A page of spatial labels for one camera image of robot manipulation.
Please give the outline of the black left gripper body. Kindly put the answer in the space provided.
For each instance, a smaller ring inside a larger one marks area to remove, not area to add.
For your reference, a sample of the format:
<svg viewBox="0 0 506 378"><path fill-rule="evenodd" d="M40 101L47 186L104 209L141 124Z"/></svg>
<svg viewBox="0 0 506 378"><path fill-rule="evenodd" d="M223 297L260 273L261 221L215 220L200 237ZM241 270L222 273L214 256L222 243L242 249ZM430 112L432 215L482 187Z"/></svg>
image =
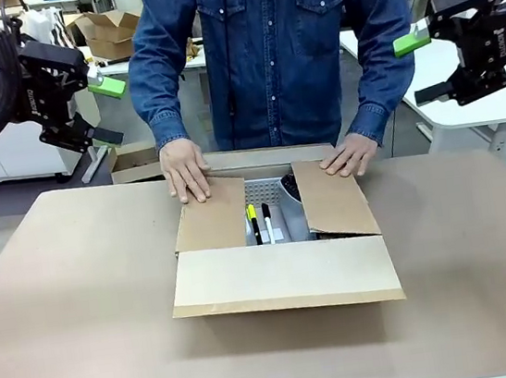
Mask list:
<svg viewBox="0 0 506 378"><path fill-rule="evenodd" d="M32 121L62 127L73 120L68 105L78 90L73 52L59 48L0 60L0 114L3 125Z"/></svg>

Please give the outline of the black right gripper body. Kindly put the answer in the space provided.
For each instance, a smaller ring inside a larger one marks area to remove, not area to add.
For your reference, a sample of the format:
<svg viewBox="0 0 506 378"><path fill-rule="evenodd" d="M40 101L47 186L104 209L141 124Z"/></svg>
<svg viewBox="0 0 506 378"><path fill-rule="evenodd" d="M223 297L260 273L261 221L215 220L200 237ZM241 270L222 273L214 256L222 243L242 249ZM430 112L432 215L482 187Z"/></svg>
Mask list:
<svg viewBox="0 0 506 378"><path fill-rule="evenodd" d="M506 2L486 14L459 19L456 42L461 66L476 72L506 66Z"/></svg>

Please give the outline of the person's right hand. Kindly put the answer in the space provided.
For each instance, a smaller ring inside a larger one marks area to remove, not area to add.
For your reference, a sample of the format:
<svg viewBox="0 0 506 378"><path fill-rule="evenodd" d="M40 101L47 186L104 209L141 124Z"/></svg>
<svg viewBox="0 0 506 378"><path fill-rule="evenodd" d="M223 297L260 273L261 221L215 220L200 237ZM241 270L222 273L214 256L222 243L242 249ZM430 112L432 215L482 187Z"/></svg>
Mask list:
<svg viewBox="0 0 506 378"><path fill-rule="evenodd" d="M209 170L202 150L189 139L178 138L159 150L160 167L172 197L188 203L189 193L199 202L211 197L210 185L205 177Z"/></svg>

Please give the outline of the person's left hand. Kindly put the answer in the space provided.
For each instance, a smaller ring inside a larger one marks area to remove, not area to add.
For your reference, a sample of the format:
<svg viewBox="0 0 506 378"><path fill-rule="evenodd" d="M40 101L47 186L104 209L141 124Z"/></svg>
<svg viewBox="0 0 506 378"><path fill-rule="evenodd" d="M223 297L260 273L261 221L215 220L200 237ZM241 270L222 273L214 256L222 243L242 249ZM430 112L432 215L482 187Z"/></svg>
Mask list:
<svg viewBox="0 0 506 378"><path fill-rule="evenodd" d="M362 176L376 155L378 144L366 136L349 133L328 158L322 160L322 168L330 176Z"/></svg>

